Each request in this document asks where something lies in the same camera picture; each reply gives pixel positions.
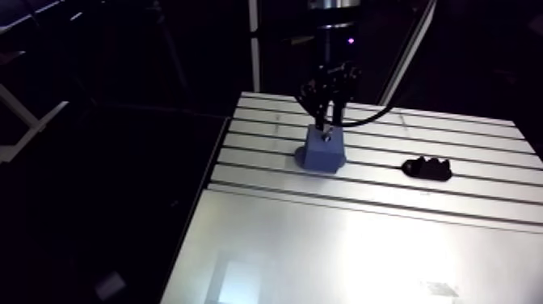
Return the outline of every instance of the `black cable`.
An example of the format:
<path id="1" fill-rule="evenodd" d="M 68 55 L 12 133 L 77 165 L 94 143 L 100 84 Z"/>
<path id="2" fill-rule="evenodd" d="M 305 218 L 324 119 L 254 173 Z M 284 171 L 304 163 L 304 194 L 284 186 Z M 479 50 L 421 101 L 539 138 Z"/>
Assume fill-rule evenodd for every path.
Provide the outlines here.
<path id="1" fill-rule="evenodd" d="M 426 9 L 424 10 L 423 14 L 421 15 L 420 17 L 420 21 L 419 23 L 416 25 L 415 29 L 413 29 L 413 25 L 411 25 L 411 29 L 408 31 L 410 33 L 410 35 L 406 38 L 406 40 L 404 40 L 403 44 L 402 44 L 402 50 L 403 52 L 401 52 L 400 54 L 398 54 L 398 57 L 396 58 L 395 60 L 395 65 L 396 67 L 398 67 L 398 64 L 401 64 L 402 62 L 402 58 L 406 55 L 405 54 L 405 51 L 406 49 L 408 49 L 410 46 L 412 46 L 412 44 L 415 42 L 413 40 L 414 38 L 414 35 L 418 35 L 420 33 L 420 31 L 422 30 L 422 27 L 423 27 L 423 23 L 424 23 L 424 20 L 428 17 L 428 15 L 430 14 L 430 11 L 431 11 L 431 7 L 433 5 L 435 5 L 435 2 L 436 0 L 429 0 L 429 3 L 427 4 L 427 7 Z M 390 75 L 389 78 L 392 78 L 394 76 L 396 72 L 396 69 L 394 69 L 394 71 L 392 72 L 392 74 Z M 389 83 L 385 88 L 383 88 L 382 92 L 380 93 L 380 97 L 382 98 L 383 95 L 387 92 L 387 88 L 389 87 L 391 83 Z M 329 121 L 327 118 L 318 118 L 318 115 L 317 113 L 309 110 L 308 107 L 306 107 L 304 105 L 304 103 L 302 103 L 297 97 L 296 97 L 296 101 L 304 108 L 304 110 L 306 112 L 308 112 L 308 114 L 310 114 L 315 120 L 323 120 L 326 124 L 329 124 L 329 125 L 332 125 L 334 127 L 342 127 L 342 128 L 352 128 L 352 127 L 358 127 L 358 126 L 361 126 L 361 125 L 366 125 L 366 124 L 369 124 L 370 122 L 374 122 L 375 120 L 378 120 L 379 118 L 381 118 L 382 116 L 384 116 L 386 113 L 390 112 L 390 110 L 392 110 L 394 107 L 396 107 L 398 104 L 399 104 L 399 100 L 400 99 L 397 99 L 396 101 L 394 102 L 389 102 L 382 110 L 380 110 L 378 113 L 366 118 L 366 119 L 363 119 L 363 120 L 357 120 L 357 121 L 352 121 L 352 122 L 341 122 L 340 124 L 334 124 L 332 121 Z"/>

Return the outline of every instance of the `metal groove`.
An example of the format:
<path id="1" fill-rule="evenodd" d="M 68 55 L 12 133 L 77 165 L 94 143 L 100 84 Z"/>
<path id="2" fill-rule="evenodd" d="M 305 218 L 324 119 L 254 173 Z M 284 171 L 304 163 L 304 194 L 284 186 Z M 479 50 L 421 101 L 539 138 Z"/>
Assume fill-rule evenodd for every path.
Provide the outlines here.
<path id="1" fill-rule="evenodd" d="M 272 101 L 276 101 L 276 102 L 279 102 L 279 103 L 297 103 L 297 101 L 294 99 L 294 100 L 286 100 L 286 99 L 274 99 L 272 97 L 251 97 L 251 96 L 246 96 L 246 95 L 242 95 L 243 98 L 248 98 L 248 99 L 264 99 L 264 100 L 272 100 Z M 361 106 L 374 106 L 374 107 L 380 107 L 376 104 L 366 104 L 366 103 L 352 103 L 351 105 L 353 104 L 359 104 Z M 373 109 L 373 108 L 358 108 L 358 107 L 352 107 L 352 106 L 349 106 L 349 104 L 347 104 L 347 109 L 352 109 L 352 110 L 365 110 L 365 111 L 371 111 L 371 112 L 377 112 L 378 110 L 376 109 Z M 414 110 L 414 111 L 423 111 L 423 110 L 416 110 L 416 109 L 409 109 L 409 108 L 398 108 L 397 111 L 394 110 L 394 108 L 390 111 L 391 113 L 394 113 L 394 114 L 398 114 L 398 115 L 405 115 L 405 116 L 418 116 L 418 117 L 425 117 L 425 118 L 434 118 L 434 119 L 442 119 L 442 120 L 453 120 L 453 121 L 460 121 L 460 122 L 472 122 L 472 123 L 477 123 L 477 124 L 483 124 L 483 125 L 493 125 L 493 126 L 497 126 L 497 127 L 508 127 L 508 128 L 516 128 L 514 125 L 508 125 L 506 123 L 503 123 L 503 124 L 500 124 L 500 123 L 494 123 L 494 122 L 489 122 L 489 121 L 480 121 L 480 120 L 468 120 L 468 119 L 461 119 L 461 118 L 453 118 L 453 117 L 447 117 L 447 116 L 432 116 L 432 115 L 425 115 L 425 114 L 419 114 L 419 113 L 409 113 L 409 112 L 402 112 L 402 110 Z"/>
<path id="2" fill-rule="evenodd" d="M 301 141 L 301 142 L 304 141 L 304 140 L 296 139 L 296 138 L 293 138 L 293 137 L 281 137 L 281 136 L 273 136 L 273 135 L 267 135 L 267 134 L 258 134 L 257 135 L 257 134 L 254 134 L 254 133 L 248 133 L 248 132 L 242 132 L 242 131 L 229 131 L 229 133 L 241 134 L 241 135 L 250 135 L 250 136 L 259 136 L 259 137 L 267 137 L 267 138 L 275 138 L 275 139 L 284 139 L 284 140 L 289 140 L 289 141 Z M 402 153 L 405 153 L 405 154 L 417 154 L 417 153 L 409 152 L 409 151 L 375 148 L 375 147 L 372 147 L 372 146 L 354 146 L 354 145 L 348 145 L 348 144 L 345 144 L 345 146 L 349 147 L 349 148 L 353 148 L 353 149 L 366 149 L 366 150 L 392 152 L 392 153 L 399 153 L 399 154 L 402 154 Z M 482 160 L 479 160 L 479 159 L 458 158 L 458 157 L 443 156 L 443 155 L 438 155 L 438 154 L 425 154 L 424 156 L 429 157 L 429 158 L 461 160 L 462 162 L 469 162 L 469 163 L 483 163 L 483 164 L 487 164 L 487 165 L 498 165 L 498 166 L 504 166 L 504 167 L 513 167 L 513 168 L 519 168 L 519 169 L 543 171 L 543 169 L 537 168 L 537 167 L 521 166 L 521 165 L 510 164 L 510 163 L 487 162 L 487 161 L 482 161 Z"/>
<path id="3" fill-rule="evenodd" d="M 398 213 L 393 213 L 393 212 L 388 212 L 387 213 L 387 212 L 384 212 L 384 211 L 374 211 L 374 210 L 364 210 L 364 209 L 357 209 L 357 208 L 348 208 L 347 206 L 338 207 L 338 206 L 335 206 L 335 205 L 323 205 L 323 204 L 318 204 L 318 203 L 307 203 L 307 202 L 304 202 L 304 201 L 295 201 L 294 199 L 290 199 L 290 198 L 265 196 L 263 194 L 259 195 L 259 194 L 253 194 L 253 193 L 244 193 L 244 192 L 241 193 L 241 192 L 232 191 L 232 190 L 230 190 L 228 188 L 248 189 L 248 190 L 255 190 L 255 191 L 258 191 L 258 192 L 261 192 L 261 193 L 271 193 L 271 194 L 275 193 L 275 192 L 279 192 L 281 194 L 285 194 L 285 195 L 289 195 L 289 196 L 299 196 L 300 198 L 304 197 L 304 196 L 299 195 L 299 194 L 289 193 L 288 190 L 286 190 L 286 191 L 279 190 L 279 191 L 273 191 L 272 192 L 270 190 L 265 190 L 265 189 L 261 189 L 259 187 L 253 187 L 253 186 L 239 187 L 239 185 L 237 185 L 237 184 L 231 184 L 231 183 L 222 182 L 222 181 L 218 181 L 218 182 L 216 182 L 214 184 L 218 185 L 219 187 L 216 188 L 216 187 L 212 186 L 211 188 L 208 189 L 209 191 L 229 193 L 229 194 L 234 194 L 234 195 L 237 195 L 237 196 L 250 196 L 250 197 L 255 197 L 255 198 L 263 198 L 265 200 L 283 201 L 283 202 L 286 202 L 286 203 L 293 203 L 293 204 L 299 204 L 299 205 L 308 205 L 308 206 L 317 206 L 317 207 L 330 208 L 330 209 L 338 209 L 338 210 L 346 210 L 346 211 L 380 214 L 380 215 L 385 215 L 385 216 L 390 216 L 390 217 L 403 217 L 403 218 L 409 218 L 409 219 L 415 219 L 415 220 L 423 220 L 423 221 L 428 221 L 428 222 L 453 224 L 453 225 L 459 225 L 459 226 L 485 228 L 485 229 L 498 230 L 498 231 L 525 232 L 525 233 L 529 233 L 529 234 L 543 234 L 543 232 L 538 232 L 538 231 L 534 231 L 534 230 L 500 228 L 500 227 L 497 227 L 497 226 L 485 226 L 485 225 L 477 225 L 477 224 L 468 224 L 468 223 L 465 223 L 465 222 L 455 222 L 455 221 L 452 221 L 452 220 L 449 220 L 449 221 L 447 221 L 447 220 L 438 220 L 438 219 L 434 219 L 434 218 L 424 217 L 422 214 L 433 213 L 433 214 L 446 216 L 446 217 L 465 217 L 465 218 L 469 218 L 469 219 L 473 219 L 473 220 L 477 220 L 477 221 L 493 222 L 493 223 L 500 222 L 500 223 L 519 225 L 518 223 L 508 222 L 507 220 L 506 221 L 501 221 L 501 220 L 496 221 L 494 219 L 494 217 L 477 217 L 477 216 L 464 215 L 462 213 L 459 213 L 459 214 L 456 214 L 456 213 L 455 214 L 444 214 L 444 213 L 439 213 L 439 212 L 428 211 L 426 209 L 422 209 L 422 210 L 405 209 L 405 211 L 408 211 L 408 212 L 421 213 L 421 216 L 417 217 L 417 216 L 413 216 L 413 215 L 398 214 Z M 308 197 L 316 198 L 316 199 L 319 199 L 319 200 L 321 199 L 321 197 L 318 197 L 318 195 L 314 195 L 314 196 L 313 195 L 308 195 Z M 327 200 L 332 200 L 334 198 L 327 197 L 326 199 Z M 348 203 L 348 204 L 356 204 L 356 205 L 360 205 L 360 204 L 374 205 L 372 202 L 361 202 L 361 201 L 346 202 L 346 201 L 343 201 L 343 200 L 341 200 L 341 202 Z M 403 209 L 403 208 L 395 208 L 395 207 L 390 207 L 390 206 L 381 206 L 381 205 L 378 205 L 378 203 L 375 204 L 375 206 L 380 207 L 380 208 L 385 208 L 385 209 Z M 529 226 L 537 226 L 537 227 L 541 226 L 541 227 L 543 227 L 543 223 L 536 223 L 536 222 L 534 222 L 534 223 L 527 222 L 527 223 L 528 223 Z"/>
<path id="4" fill-rule="evenodd" d="M 242 121 L 250 121 L 250 122 L 259 122 L 263 124 L 270 124 L 270 125 L 287 125 L 290 127 L 301 127 L 301 125 L 295 125 L 295 124 L 289 124 L 284 122 L 271 122 L 266 120 L 252 120 L 248 118 L 242 118 L 242 117 L 234 117 L 234 120 L 242 120 Z M 394 139 L 404 139 L 408 141 L 421 141 L 421 142 L 429 142 L 434 144 L 442 144 L 442 145 L 451 145 L 451 146 L 463 146 L 467 148 L 479 148 L 479 149 L 486 149 L 486 150 L 494 150 L 494 151 L 502 151 L 502 152 L 511 152 L 511 153 L 518 153 L 518 154 L 530 154 L 530 155 L 537 155 L 535 152 L 526 152 L 526 151 L 518 151 L 518 150 L 509 150 L 509 149 L 503 149 L 503 148 L 494 148 L 494 147 L 488 147 L 488 146 L 477 146 L 477 145 L 470 145 L 470 144 L 462 144 L 457 142 L 450 142 L 450 141 L 436 141 L 432 139 L 420 139 L 420 138 L 413 138 L 413 137 L 401 137 L 396 135 L 388 135 L 388 134 L 375 134 L 375 133 L 367 133 L 367 132 L 361 132 L 361 131 L 353 131 L 350 129 L 344 129 L 345 133 L 353 133 L 353 134 L 361 134 L 361 135 L 370 135 L 370 136 L 377 136 L 377 137 L 387 137 L 387 138 L 394 138 Z"/>
<path id="5" fill-rule="evenodd" d="M 246 108 L 246 109 L 257 110 L 257 111 L 267 111 L 267 112 L 272 112 L 272 113 L 278 112 L 278 113 L 285 113 L 285 114 L 298 114 L 298 115 L 300 115 L 299 112 L 289 112 L 289 111 L 283 111 L 283 110 L 270 110 L 270 109 L 254 108 L 254 107 L 247 107 L 247 106 L 238 106 L 238 108 Z M 376 120 L 376 121 L 372 122 L 372 124 L 395 125 L 395 126 L 402 126 L 402 127 L 406 126 L 406 125 L 402 125 L 402 124 L 395 124 L 395 123 L 392 123 L 392 122 L 379 121 L 379 120 Z M 479 136 L 487 136 L 487 137 L 497 137 L 497 138 L 519 140 L 519 141 L 523 140 L 523 139 L 518 138 L 518 137 L 510 137 L 510 136 L 506 136 L 506 135 L 496 135 L 496 134 L 488 134 L 488 133 L 459 131 L 459 130 L 454 130 L 454 129 L 443 129 L 443 128 L 427 127 L 427 126 L 420 126 L 420 125 L 407 125 L 407 126 L 409 128 L 417 128 L 417 129 L 429 129 L 429 130 L 437 130 L 437 131 L 446 131 L 446 132 L 453 132 L 453 133 L 459 133 L 459 134 L 472 134 L 472 135 L 479 135 Z"/>
<path id="6" fill-rule="evenodd" d="M 259 171 L 277 172 L 277 173 L 287 174 L 287 175 L 301 175 L 301 176 L 306 176 L 306 177 L 321 178 L 321 179 L 333 179 L 333 180 L 350 182 L 350 183 L 357 183 L 357 184 L 370 184 L 370 185 L 385 186 L 385 187 L 391 187 L 391 188 L 401 188 L 401 189 L 424 191 L 424 192 L 434 192 L 434 193 L 447 194 L 447 195 L 453 195 L 453 196 L 467 196 L 467 197 L 473 197 L 473 198 L 478 198 L 478 199 L 483 199 L 483 200 L 503 201 L 503 202 L 510 202 L 510 203 L 515 203 L 515 204 L 543 206 L 543 203 L 535 202 L 535 201 L 511 199 L 511 198 L 504 198 L 504 197 L 500 197 L 500 196 L 488 196 L 488 195 L 482 195 L 482 194 L 455 192 L 455 191 L 448 191 L 448 190 L 441 190 L 441 189 L 434 189 L 434 188 L 422 188 L 422 187 L 417 187 L 417 186 L 391 184 L 391 183 L 385 183 L 385 182 L 380 182 L 380 181 L 375 181 L 375 180 L 353 179 L 353 178 L 342 177 L 342 176 L 337 176 L 337 175 L 322 175 L 322 174 L 318 174 L 318 173 L 311 173 L 311 172 L 308 172 L 308 171 L 307 172 L 298 172 L 298 171 L 290 171 L 290 170 L 285 170 L 285 169 L 275 169 L 275 168 L 270 168 L 270 167 L 251 166 L 251 165 L 239 164 L 239 163 L 228 163 L 228 162 L 225 162 L 225 161 L 217 161 L 217 164 L 223 164 L 223 165 L 226 165 L 226 166 L 229 166 L 229 167 L 240 167 L 240 168 L 254 169 L 254 170 L 259 170 Z"/>
<path id="7" fill-rule="evenodd" d="M 265 150 L 265 149 L 259 149 L 259 148 L 254 148 L 254 147 L 246 147 L 246 146 L 241 147 L 241 146 L 231 146 L 231 145 L 228 145 L 228 144 L 224 144 L 223 148 L 244 150 L 244 151 L 250 151 L 250 152 L 261 152 L 261 153 L 277 154 L 277 155 L 294 157 L 294 154 L 292 154 L 292 153 L 285 153 L 285 152 L 279 152 L 279 151 L 273 151 L 273 150 Z M 385 164 L 382 164 L 382 163 L 367 163 L 367 162 L 361 162 L 361 161 L 349 160 L 349 159 L 347 159 L 346 163 L 350 163 L 350 164 L 353 164 L 353 165 L 364 165 L 364 166 L 369 166 L 369 167 L 386 168 L 386 169 L 398 169 L 398 170 L 400 170 L 402 168 L 401 166 L 385 165 Z M 454 174 L 454 176 L 463 177 L 463 178 L 466 178 L 466 179 L 476 179 L 476 180 L 485 180 L 485 181 L 489 181 L 489 182 L 518 184 L 520 186 L 543 187 L 543 184 L 533 184 L 533 183 L 522 182 L 522 181 L 512 180 L 512 179 L 496 179 L 496 178 L 492 178 L 492 177 L 468 175 L 468 174 L 461 174 L 461 173 L 453 173 L 453 174 Z"/>
<path id="8" fill-rule="evenodd" d="M 405 206 L 405 205 L 389 205 L 389 204 L 380 203 L 380 202 L 377 202 L 377 201 L 353 200 L 353 199 L 347 198 L 347 197 L 327 196 L 327 195 L 322 195 L 322 194 L 317 194 L 317 193 L 296 192 L 296 191 L 292 191 L 292 190 L 284 190 L 284 189 L 268 188 L 268 187 L 262 187 L 262 186 L 245 185 L 245 184 L 238 184 L 238 183 L 233 183 L 233 182 L 225 182 L 225 181 L 221 181 L 221 180 L 212 180 L 212 182 L 214 184 L 221 184 L 221 185 L 225 185 L 225 186 L 255 189 L 255 190 L 266 191 L 266 192 L 279 192 L 279 193 L 295 195 L 295 196 L 308 196 L 308 197 L 315 197 L 315 198 L 323 199 L 323 200 L 333 200 L 333 201 L 339 200 L 339 201 L 346 201 L 346 202 L 350 202 L 350 203 L 354 203 L 354 204 L 368 204 L 368 205 L 375 205 L 375 206 L 386 207 L 386 208 L 404 209 L 404 210 L 417 211 L 417 212 L 423 212 L 423 213 L 436 213 L 436 214 L 442 214 L 442 215 L 453 216 L 453 217 L 467 217 L 467 218 L 486 220 L 486 221 L 493 221 L 493 222 L 507 222 L 507 223 L 511 223 L 511 224 L 529 225 L 529 226 L 543 226 L 543 223 L 540 223 L 540 222 L 528 222 L 528 221 L 511 220 L 511 219 L 502 218 L 502 217 L 483 217 L 483 216 L 467 214 L 467 213 L 454 213 L 454 212 L 435 210 L 435 209 L 416 208 L 416 207 L 410 207 L 410 206 Z"/>

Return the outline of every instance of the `white metal bar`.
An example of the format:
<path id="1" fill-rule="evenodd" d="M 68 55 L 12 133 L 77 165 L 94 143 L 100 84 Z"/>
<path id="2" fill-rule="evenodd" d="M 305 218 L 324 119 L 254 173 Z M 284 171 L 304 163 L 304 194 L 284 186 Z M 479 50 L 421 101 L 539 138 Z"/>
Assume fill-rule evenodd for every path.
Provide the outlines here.
<path id="1" fill-rule="evenodd" d="M 389 83 L 387 84 L 385 92 L 383 96 L 381 97 L 381 100 L 379 100 L 379 105 L 386 106 L 390 103 L 390 100 L 394 96 L 394 93 L 396 92 L 396 89 L 398 88 L 399 83 L 402 81 L 403 75 L 405 74 L 407 68 L 409 67 L 409 64 L 411 63 L 413 56 L 419 49 L 419 45 L 422 42 L 424 36 L 426 35 L 428 27 L 430 26 L 430 23 L 433 20 L 435 9 L 436 9 L 436 1 L 434 0 L 428 1 L 428 7 L 426 8 L 428 12 L 426 11 L 424 12 L 423 18 L 419 21 L 419 24 L 417 25 L 417 28 L 415 29 L 413 36 L 410 38 L 410 42 L 407 45 L 407 49 L 404 51 L 402 55 L 402 59 L 398 63 L 398 66 L 396 67 L 396 70 L 394 71 L 392 78 L 389 80 Z"/>
<path id="2" fill-rule="evenodd" d="M 38 124 L 38 119 L 28 111 L 23 104 L 0 83 L 0 99 L 4 104 L 27 126 L 34 127 Z"/>
<path id="3" fill-rule="evenodd" d="M 27 143 L 39 132 L 41 132 L 45 125 L 62 110 L 68 104 L 67 101 L 59 103 L 53 110 L 47 113 L 43 118 L 41 118 L 38 123 L 30 128 L 23 137 L 13 146 L 0 146 L 0 163 L 10 162 L 23 148 Z"/>
<path id="4" fill-rule="evenodd" d="M 251 32 L 259 29 L 258 0 L 249 0 L 249 26 Z M 260 47 L 257 37 L 250 40 L 250 58 L 253 73 L 253 90 L 260 92 Z"/>

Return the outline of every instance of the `silver table surface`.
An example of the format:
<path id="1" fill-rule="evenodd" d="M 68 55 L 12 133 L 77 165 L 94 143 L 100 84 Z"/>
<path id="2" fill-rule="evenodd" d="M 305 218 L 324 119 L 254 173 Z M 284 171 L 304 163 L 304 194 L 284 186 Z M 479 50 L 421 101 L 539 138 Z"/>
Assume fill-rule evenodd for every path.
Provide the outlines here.
<path id="1" fill-rule="evenodd" d="M 394 109 L 324 175 L 293 162 L 310 122 L 242 95 L 162 303 L 543 302 L 543 163 L 513 123 Z M 421 154 L 455 175 L 403 175 Z"/>

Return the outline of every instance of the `metal frame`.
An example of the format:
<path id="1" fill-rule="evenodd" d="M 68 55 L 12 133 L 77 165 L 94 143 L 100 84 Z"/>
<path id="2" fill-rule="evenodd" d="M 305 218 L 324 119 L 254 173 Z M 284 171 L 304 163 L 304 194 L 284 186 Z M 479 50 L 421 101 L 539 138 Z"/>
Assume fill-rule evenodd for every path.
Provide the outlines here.
<path id="1" fill-rule="evenodd" d="M 27 145 L 28 142 L 39 132 L 41 132 L 47 123 L 64 108 L 68 102 L 59 103 L 53 110 L 47 113 L 41 119 L 37 119 L 23 104 L 9 92 L 4 85 L 0 83 L 0 100 L 4 103 L 19 119 L 27 126 L 28 131 L 12 146 L 0 146 L 0 164 L 9 163 L 13 158 Z"/>

